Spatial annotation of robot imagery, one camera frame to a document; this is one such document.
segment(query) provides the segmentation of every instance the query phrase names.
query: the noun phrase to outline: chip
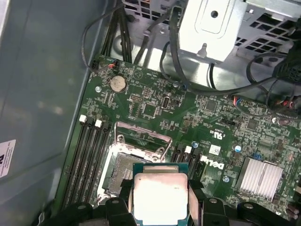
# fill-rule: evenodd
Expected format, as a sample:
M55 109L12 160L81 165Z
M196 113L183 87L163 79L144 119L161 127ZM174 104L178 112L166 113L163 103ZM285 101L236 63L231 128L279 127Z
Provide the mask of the chip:
M251 130L256 130L257 125L258 125L258 121L254 119L250 119L247 128Z
M300 140L298 138L294 138L293 139L293 144L298 144L298 143L300 143Z
M217 105L217 103L215 101L209 100L206 105L206 110L214 112L216 109L216 105Z
M190 126L190 124L191 124L191 121L189 121L187 119L184 120L184 123L183 123L184 126L188 127L188 126Z
M146 115L146 116L149 116L151 118L155 118L156 110L157 110L157 107L155 107L153 105L146 104L145 108L144 108L144 111L143 111L143 114Z
M133 178L133 163L146 162L125 153L118 153L113 175L109 182L109 193L119 195L123 179L131 180Z

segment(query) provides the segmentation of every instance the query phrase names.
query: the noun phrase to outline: sticker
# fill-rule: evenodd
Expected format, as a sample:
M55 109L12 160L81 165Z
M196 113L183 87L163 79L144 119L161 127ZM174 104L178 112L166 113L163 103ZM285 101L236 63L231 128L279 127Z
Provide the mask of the sticker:
M16 140L0 143L0 178L8 174Z
M210 150L209 150L209 153L210 153L210 154L219 155L219 154L220 154L220 151L221 151L221 147L216 146L216 145L211 145L211 146L210 146Z

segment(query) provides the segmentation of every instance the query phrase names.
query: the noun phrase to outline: motherboard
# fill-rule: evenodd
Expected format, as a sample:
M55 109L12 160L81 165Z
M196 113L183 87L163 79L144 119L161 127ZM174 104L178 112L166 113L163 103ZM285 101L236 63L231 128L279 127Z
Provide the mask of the motherboard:
M112 62L98 56L94 67ZM267 113L251 100L240 106ZM157 71L118 61L89 77L54 213L118 196L135 162L187 162L207 196L232 206L256 202L289 218L287 206L301 200L300 137L300 122L248 116L231 96L200 97Z

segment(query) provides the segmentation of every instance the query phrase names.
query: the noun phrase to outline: heatsink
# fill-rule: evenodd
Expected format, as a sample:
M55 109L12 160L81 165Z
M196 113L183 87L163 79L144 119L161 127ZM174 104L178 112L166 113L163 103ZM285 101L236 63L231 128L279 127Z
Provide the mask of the heatsink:
M272 200L283 169L268 162L246 158L236 188Z

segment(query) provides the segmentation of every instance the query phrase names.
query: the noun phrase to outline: black cable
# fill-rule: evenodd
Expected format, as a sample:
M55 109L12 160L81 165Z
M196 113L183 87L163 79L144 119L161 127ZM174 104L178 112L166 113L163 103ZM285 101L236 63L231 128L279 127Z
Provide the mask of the black cable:
M163 47L163 50L162 50L162 55L161 55L161 58L160 58L160 64L159 64L159 66L160 66L160 71L161 71L162 75L164 76L164 78L165 78L166 80L168 80L168 81L171 82L172 84L179 84L178 81L173 80L171 77L169 77L168 74L166 74L166 72L165 72L165 70L164 70L164 67L163 67L163 60L164 60L164 58L165 58L165 55L166 55L166 52L167 52L167 47L168 47L168 45L169 45L169 42L167 42L167 43L165 44L165 46Z
M132 48L131 48L131 39L130 33L128 31L127 26L127 15L124 8L120 9L120 17L121 17L121 24L123 26L125 41L126 41L126 52L127 52L127 62L132 63Z
M251 72L251 66L252 64L258 60L259 58L263 58L263 57L286 57L287 55L284 53L263 53L260 54L258 56L256 56L253 60L251 60L247 67L246 67L246 77L249 80L249 82L252 84L254 82L256 82L256 80L254 79L252 72ZM268 91L263 87L263 86L259 86L258 88L260 88L266 95L268 94Z
M197 95L200 95L200 96L217 96L217 95L236 94L236 93L246 92L250 89L258 87L264 83L273 81L275 79L275 78L271 77L271 78L264 79L262 81L259 81L257 83L254 83L254 84L251 84L251 85L248 85L245 87L240 87L237 89L230 89L230 90L204 91L204 90L194 89L190 85L190 82L188 81L188 79L186 78L186 76L182 70L180 61L179 61L179 56L178 56L179 41L178 41L177 23L178 23L178 13L175 10L173 10L172 15L170 17L170 21L169 21L169 29L170 29L169 39L170 39L171 56L173 59L174 68L175 68L176 73L179 75L179 77L181 78L182 82L186 85L186 87L191 90L191 92L193 92Z
M109 25L108 31L106 33L104 42L103 42L101 55L110 56L111 48L112 48L113 41L114 41L114 36L115 36L116 30L117 30L117 25L118 25L118 16L117 16L117 13L114 12L112 15L112 19L110 21L110 25Z
M86 36L87 36L87 32L88 30L90 29L90 27L92 27L95 23L99 22L100 20L104 19L105 17L111 15L113 12L115 12L117 9L123 7L124 5L123 4L119 4L117 5L116 7L114 7L113 9L111 9L110 11L108 11L107 13L101 15L100 17L98 17L97 19L95 19L94 21L92 21L91 23L89 23L85 29L84 29L84 32L82 34L82 38L81 38L81 56L82 56L82 59L83 59L83 62L85 64L85 66L92 72L94 73L99 73L99 72L102 72L104 71L105 69L108 68L108 66L105 66L101 69L98 69L98 70L94 70L87 62L87 59L86 59L86 56L85 56L85 41L86 41Z
M270 99L272 91L273 91L273 89L276 86L278 81L279 81L278 79L276 81L274 81L274 83L271 85L271 87L268 91L267 98L266 98L266 101L265 101L265 104L266 104L268 110L273 113L273 116L275 116L279 119L291 120L291 121L301 121L301 119L299 117L298 118L293 118L293 116L290 116L290 115L284 113L283 111L287 110L286 106L278 106L277 108L274 108L274 109L270 107L269 99ZM291 94L290 99L293 99L295 88L296 88L296 86L294 86L294 89L292 90L292 94Z
M150 34L152 32L152 30L160 23L166 21L169 18L171 10L168 10L165 14L163 14L162 16L160 16L157 20L155 20L146 30L146 33L144 34L144 38L140 47L139 52L136 55L136 58L134 60L134 64L137 65L139 64L146 48L147 48L147 44L149 43L150 40Z
M119 27L120 27L122 58L123 58L123 61L127 62L127 46L126 46L126 37L125 37L125 33L124 33L124 26L122 23L122 17L121 17L120 10L118 10L117 12L119 12L118 20L119 20Z
M211 63L210 67L209 67L209 81L210 81L211 88L216 89L214 80L213 80L213 69L214 69L214 64Z

